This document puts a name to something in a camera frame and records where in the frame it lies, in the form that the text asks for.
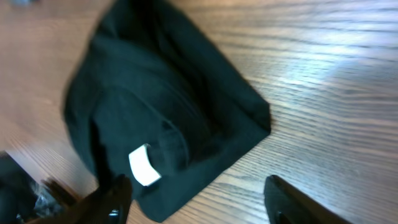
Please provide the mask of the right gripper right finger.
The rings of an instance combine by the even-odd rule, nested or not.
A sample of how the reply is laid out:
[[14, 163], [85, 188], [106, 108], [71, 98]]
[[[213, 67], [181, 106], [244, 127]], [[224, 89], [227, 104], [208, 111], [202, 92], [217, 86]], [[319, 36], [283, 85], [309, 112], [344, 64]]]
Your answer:
[[350, 224], [278, 175], [266, 178], [264, 205], [270, 224]]

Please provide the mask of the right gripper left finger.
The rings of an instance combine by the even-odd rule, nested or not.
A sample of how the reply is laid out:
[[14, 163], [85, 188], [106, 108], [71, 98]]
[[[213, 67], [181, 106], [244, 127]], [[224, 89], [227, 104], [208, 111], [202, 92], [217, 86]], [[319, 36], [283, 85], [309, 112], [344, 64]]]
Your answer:
[[125, 224], [131, 206], [132, 185], [124, 175], [107, 188], [98, 188], [66, 211], [52, 217], [32, 220], [33, 224]]

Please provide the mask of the black t-shirt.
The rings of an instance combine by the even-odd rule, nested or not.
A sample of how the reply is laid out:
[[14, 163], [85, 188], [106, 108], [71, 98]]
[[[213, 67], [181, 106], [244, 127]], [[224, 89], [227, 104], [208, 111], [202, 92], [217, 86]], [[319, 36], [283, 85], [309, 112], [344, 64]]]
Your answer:
[[113, 3], [69, 83], [64, 119], [99, 184], [128, 177], [155, 222], [271, 133], [268, 102], [168, 1]]

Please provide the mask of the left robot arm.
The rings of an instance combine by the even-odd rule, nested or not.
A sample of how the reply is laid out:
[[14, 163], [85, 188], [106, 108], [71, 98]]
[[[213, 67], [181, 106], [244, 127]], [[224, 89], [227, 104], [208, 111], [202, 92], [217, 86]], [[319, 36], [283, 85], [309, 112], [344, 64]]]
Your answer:
[[53, 217], [77, 201], [54, 179], [36, 182], [9, 154], [1, 153], [1, 223]]

